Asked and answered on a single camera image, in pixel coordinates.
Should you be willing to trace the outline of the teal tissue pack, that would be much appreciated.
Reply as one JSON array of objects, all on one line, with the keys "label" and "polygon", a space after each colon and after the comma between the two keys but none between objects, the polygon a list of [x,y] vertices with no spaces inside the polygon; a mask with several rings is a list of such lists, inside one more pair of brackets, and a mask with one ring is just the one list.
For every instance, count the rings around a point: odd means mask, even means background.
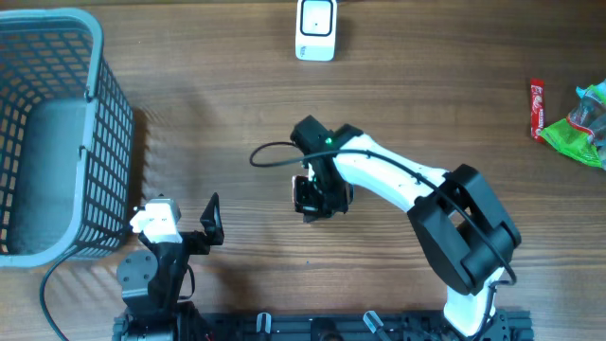
[{"label": "teal tissue pack", "polygon": [[603,81],[595,86],[594,92],[602,99],[606,98],[606,81]]}]

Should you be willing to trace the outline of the red Kleenex tissue pack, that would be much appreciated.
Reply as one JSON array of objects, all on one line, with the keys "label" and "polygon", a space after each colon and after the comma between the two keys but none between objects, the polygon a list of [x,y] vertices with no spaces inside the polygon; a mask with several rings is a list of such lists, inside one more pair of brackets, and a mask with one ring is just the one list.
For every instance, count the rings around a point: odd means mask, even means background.
[{"label": "red Kleenex tissue pack", "polygon": [[295,203],[304,203],[310,199],[309,177],[307,175],[295,175],[293,183],[293,200]]}]

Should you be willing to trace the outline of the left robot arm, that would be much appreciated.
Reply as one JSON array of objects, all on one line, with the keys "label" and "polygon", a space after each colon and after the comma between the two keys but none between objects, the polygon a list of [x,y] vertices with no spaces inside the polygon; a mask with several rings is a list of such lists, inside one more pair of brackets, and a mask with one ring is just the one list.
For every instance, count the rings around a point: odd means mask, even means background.
[{"label": "left robot arm", "polygon": [[219,195],[211,196],[201,215],[201,231],[180,232],[180,219],[176,201],[163,195],[134,209],[130,226],[145,247],[128,254],[117,267],[126,309],[114,319],[114,341],[215,338],[191,296],[182,295],[181,288],[186,276],[195,282],[189,258],[207,255],[212,246],[223,244]]}]

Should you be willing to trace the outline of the green candy bag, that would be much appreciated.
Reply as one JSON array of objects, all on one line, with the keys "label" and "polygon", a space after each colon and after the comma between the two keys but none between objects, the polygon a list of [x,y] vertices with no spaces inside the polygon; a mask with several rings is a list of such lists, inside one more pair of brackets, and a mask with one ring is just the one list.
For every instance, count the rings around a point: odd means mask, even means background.
[{"label": "green candy bag", "polygon": [[542,131],[557,152],[590,167],[605,169],[605,100],[595,85],[576,89],[579,104],[563,119]]}]

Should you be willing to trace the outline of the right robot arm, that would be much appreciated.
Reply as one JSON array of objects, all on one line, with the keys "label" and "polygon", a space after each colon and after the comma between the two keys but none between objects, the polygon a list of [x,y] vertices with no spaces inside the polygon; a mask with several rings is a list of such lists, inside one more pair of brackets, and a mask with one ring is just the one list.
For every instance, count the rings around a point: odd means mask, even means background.
[{"label": "right robot arm", "polygon": [[293,179],[295,211],[305,222],[345,213],[356,186],[401,209],[432,269],[447,286],[443,314],[462,336],[477,339],[496,313],[494,296],[517,278],[510,262],[522,237],[475,168],[448,171],[416,163],[380,146],[349,124],[326,129],[312,116],[290,135],[307,174]]}]

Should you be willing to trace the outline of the red coffee stick sachet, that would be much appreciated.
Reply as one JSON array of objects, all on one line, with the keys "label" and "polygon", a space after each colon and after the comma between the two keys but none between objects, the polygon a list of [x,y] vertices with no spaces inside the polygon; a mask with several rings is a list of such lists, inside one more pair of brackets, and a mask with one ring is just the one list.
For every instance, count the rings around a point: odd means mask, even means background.
[{"label": "red coffee stick sachet", "polygon": [[531,112],[530,112],[530,134],[531,137],[544,143],[542,131],[544,129],[544,81],[539,79],[530,80]]}]

